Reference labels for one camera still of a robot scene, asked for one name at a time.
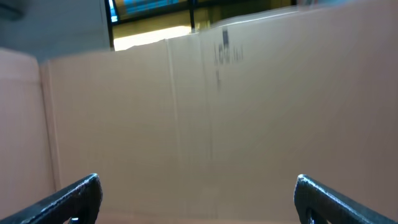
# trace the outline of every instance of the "cardboard box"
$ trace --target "cardboard box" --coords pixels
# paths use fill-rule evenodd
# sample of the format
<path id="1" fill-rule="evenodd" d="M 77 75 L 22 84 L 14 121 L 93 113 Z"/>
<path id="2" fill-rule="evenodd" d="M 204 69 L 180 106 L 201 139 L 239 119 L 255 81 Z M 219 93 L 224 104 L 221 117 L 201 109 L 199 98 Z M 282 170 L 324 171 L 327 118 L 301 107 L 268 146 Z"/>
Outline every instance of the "cardboard box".
<path id="1" fill-rule="evenodd" d="M 397 9 L 363 0 L 48 61 L 57 189 L 99 173 L 100 223 L 298 223 L 308 174 L 398 220 Z"/>

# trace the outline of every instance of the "cardboard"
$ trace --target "cardboard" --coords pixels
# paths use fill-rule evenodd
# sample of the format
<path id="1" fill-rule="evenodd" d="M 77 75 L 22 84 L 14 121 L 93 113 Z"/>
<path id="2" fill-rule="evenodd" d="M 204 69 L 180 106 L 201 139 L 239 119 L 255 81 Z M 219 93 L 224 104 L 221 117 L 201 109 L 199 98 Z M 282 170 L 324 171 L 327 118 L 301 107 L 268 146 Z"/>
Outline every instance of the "cardboard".
<path id="1" fill-rule="evenodd" d="M 300 8 L 301 7 L 297 7 L 297 6 L 280 7 L 278 9 L 268 10 L 268 11 L 264 11 L 264 12 L 257 12 L 257 13 L 252 13 L 252 14 L 248 14 L 248 15 L 231 17 L 228 19 L 223 19 L 221 21 L 215 22 L 214 24 L 211 25 L 211 28 L 221 27 L 221 26 L 230 26 L 230 25 L 239 24 L 242 22 L 252 22 L 252 21 L 256 21 L 256 20 L 269 19 L 272 17 L 286 16 L 291 13 L 299 12 Z"/>
<path id="2" fill-rule="evenodd" d="M 35 58 L 0 49 L 0 219 L 55 192 Z"/>
<path id="3" fill-rule="evenodd" d="M 350 2 L 47 62 L 57 189 L 99 173 L 99 222 L 298 223 L 308 174 L 398 220 L 396 9 Z"/>

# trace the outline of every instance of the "wall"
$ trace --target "wall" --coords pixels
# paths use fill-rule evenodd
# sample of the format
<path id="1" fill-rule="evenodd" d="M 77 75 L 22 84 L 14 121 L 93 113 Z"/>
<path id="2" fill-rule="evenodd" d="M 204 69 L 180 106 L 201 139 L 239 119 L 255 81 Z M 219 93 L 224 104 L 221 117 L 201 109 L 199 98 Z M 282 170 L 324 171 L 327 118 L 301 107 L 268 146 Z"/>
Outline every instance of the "wall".
<path id="1" fill-rule="evenodd" d="M 0 20 L 0 47 L 46 58 L 109 49 L 103 0 L 28 0 L 18 21 Z"/>

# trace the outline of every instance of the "light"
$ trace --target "light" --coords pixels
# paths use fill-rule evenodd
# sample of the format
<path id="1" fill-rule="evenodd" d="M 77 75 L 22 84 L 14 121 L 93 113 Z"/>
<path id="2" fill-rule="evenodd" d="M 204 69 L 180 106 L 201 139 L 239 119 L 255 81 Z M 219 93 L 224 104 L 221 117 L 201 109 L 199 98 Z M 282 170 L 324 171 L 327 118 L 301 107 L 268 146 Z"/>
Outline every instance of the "light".
<path id="1" fill-rule="evenodd" d="M 131 35 L 128 37 L 116 38 L 113 40 L 114 50 L 126 50 L 132 46 L 150 44 L 158 42 L 163 39 L 169 39 L 174 37 L 181 37 L 191 33 L 191 27 L 189 26 L 178 26 L 171 27 L 162 30 L 156 30 L 152 32 L 146 32 L 143 34 Z"/>
<path id="2" fill-rule="evenodd" d="M 112 2 L 112 0 L 109 0 L 109 6 L 110 6 L 111 9 L 113 9 L 113 2 Z"/>

